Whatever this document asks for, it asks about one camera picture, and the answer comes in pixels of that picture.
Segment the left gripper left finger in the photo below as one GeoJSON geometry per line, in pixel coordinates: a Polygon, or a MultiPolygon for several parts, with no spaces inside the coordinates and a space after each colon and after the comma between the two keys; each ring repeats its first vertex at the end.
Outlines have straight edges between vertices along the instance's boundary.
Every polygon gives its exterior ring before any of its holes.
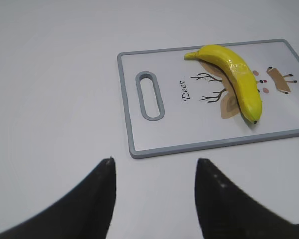
{"type": "Polygon", "coordinates": [[[104,239],[116,201],[114,158],[103,159],[77,186],[0,239],[104,239]]]}

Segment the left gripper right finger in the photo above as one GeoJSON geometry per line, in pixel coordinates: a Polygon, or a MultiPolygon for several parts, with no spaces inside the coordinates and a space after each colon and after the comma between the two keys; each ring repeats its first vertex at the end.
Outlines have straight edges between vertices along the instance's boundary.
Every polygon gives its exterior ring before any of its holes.
{"type": "Polygon", "coordinates": [[[209,159],[197,161],[194,194],[205,239],[299,239],[299,225],[254,200],[209,159]]]}

